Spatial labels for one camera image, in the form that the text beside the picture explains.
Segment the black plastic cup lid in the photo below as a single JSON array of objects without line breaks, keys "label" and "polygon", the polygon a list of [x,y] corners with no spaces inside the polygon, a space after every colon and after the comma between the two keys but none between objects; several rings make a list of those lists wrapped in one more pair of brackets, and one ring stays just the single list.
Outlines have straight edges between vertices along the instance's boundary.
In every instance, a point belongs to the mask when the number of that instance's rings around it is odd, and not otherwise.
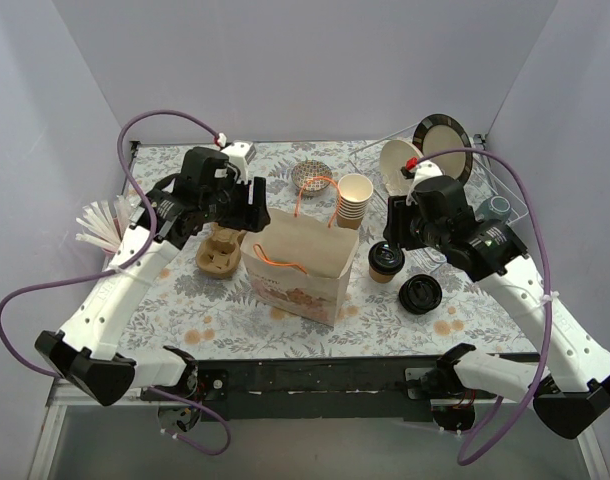
[{"label": "black plastic cup lid", "polygon": [[380,241],[370,248],[368,262],[374,272],[393,276],[402,270],[405,256],[400,248],[390,245],[387,241]]}]

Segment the brown paper coffee cup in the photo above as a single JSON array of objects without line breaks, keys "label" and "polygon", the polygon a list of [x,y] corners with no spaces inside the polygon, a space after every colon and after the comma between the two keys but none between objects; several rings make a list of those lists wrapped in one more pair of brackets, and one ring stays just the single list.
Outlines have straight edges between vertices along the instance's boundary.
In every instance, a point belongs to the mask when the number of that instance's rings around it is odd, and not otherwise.
[{"label": "brown paper coffee cup", "polygon": [[370,266],[370,278],[380,284],[389,283],[398,273],[399,269],[381,269]]}]

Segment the beige paper takeout bag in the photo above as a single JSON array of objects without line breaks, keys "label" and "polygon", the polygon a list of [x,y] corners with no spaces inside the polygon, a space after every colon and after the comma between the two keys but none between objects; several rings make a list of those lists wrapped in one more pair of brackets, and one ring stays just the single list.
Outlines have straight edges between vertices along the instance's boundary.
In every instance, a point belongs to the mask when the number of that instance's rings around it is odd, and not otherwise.
[{"label": "beige paper takeout bag", "polygon": [[300,212],[269,210],[270,224],[247,233],[241,258],[252,290],[268,305],[327,326],[334,326],[345,300],[358,232],[335,225],[342,205],[321,222]]}]

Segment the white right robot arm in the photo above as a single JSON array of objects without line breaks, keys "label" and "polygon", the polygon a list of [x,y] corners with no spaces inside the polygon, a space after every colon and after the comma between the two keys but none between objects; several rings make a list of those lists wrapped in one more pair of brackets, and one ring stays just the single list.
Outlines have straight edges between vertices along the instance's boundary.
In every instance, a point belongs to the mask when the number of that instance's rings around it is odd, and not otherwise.
[{"label": "white right robot arm", "polygon": [[546,362],[543,373],[461,343],[443,354],[421,383],[430,393],[460,397],[483,390],[528,402],[554,433],[574,439],[610,408],[610,352],[582,328],[554,293],[515,232],[479,220],[462,185],[438,176],[388,200],[383,236],[392,247],[429,247],[446,257],[507,312]]}]

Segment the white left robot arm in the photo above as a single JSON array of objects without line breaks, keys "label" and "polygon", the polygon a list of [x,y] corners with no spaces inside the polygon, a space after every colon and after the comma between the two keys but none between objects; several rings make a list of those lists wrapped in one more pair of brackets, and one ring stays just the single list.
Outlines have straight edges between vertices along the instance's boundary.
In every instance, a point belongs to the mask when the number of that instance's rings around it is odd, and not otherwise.
[{"label": "white left robot arm", "polygon": [[266,181],[250,177],[256,149],[234,142],[223,150],[194,147],[179,173],[159,180],[130,218],[120,246],[99,280],[56,332],[43,331],[36,350],[60,374],[103,406],[131,388],[159,387],[178,400],[198,386],[198,363],[165,346],[122,355],[122,332],[160,272],[204,225],[260,232],[270,222]]}]

